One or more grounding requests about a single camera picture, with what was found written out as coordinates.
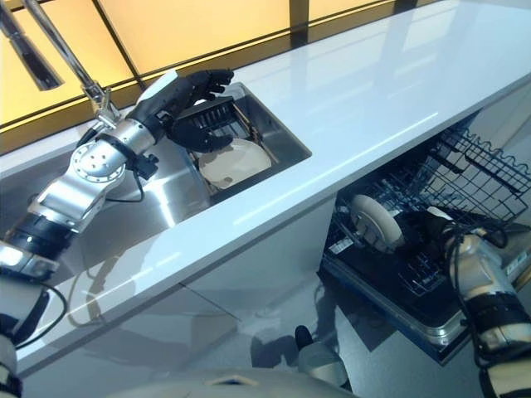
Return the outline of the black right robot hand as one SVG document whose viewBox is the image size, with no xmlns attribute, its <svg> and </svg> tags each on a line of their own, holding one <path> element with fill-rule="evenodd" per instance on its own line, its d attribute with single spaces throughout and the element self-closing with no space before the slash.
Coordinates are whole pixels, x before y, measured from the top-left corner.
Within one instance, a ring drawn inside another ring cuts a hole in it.
<svg viewBox="0 0 531 398">
<path fill-rule="evenodd" d="M 403 242 L 395 251 L 406 258 L 424 255 L 437 262 L 450 239 L 455 222 L 436 207 L 424 211 L 403 211 L 395 217 L 401 228 Z"/>
</svg>

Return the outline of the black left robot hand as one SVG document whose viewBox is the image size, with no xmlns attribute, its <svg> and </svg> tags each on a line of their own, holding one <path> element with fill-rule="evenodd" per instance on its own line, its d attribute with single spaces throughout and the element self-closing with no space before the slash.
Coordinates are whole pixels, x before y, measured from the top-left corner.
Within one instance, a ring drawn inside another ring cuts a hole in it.
<svg viewBox="0 0 531 398">
<path fill-rule="evenodd" d="M 217 137 L 189 122 L 180 122 L 178 117 L 199 100 L 214 100 L 233 76 L 232 70 L 215 69 L 175 77 L 158 92 L 138 100 L 127 118 L 141 123 L 156 140 L 165 135 L 181 147 L 198 153 L 221 150 L 232 142 L 232 137 Z"/>
</svg>

